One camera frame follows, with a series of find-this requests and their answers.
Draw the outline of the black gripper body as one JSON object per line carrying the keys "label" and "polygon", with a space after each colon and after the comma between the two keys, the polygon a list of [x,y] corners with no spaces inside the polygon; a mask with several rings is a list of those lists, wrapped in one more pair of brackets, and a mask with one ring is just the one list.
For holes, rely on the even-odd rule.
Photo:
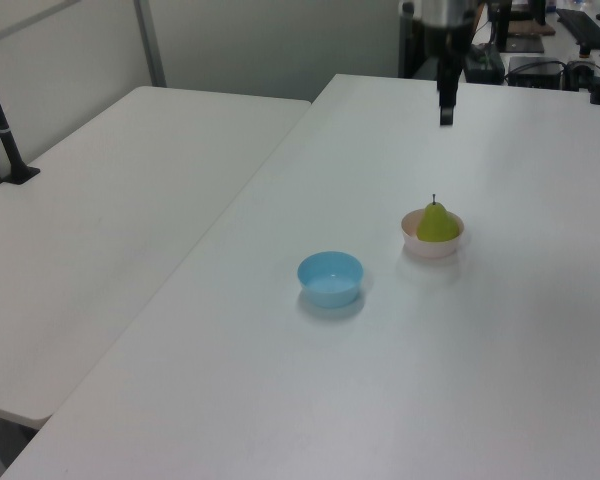
{"label": "black gripper body", "polygon": [[453,26],[430,25],[423,21],[424,52],[427,57],[452,57],[466,55],[472,44],[474,19]]}

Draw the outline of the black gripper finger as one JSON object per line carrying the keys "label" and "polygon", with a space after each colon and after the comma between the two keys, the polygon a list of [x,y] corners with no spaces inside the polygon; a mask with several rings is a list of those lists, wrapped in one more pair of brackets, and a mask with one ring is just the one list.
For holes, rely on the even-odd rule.
{"label": "black gripper finger", "polygon": [[437,91],[439,94],[440,125],[452,126],[457,101],[457,91],[462,61],[458,56],[441,57],[437,68]]}

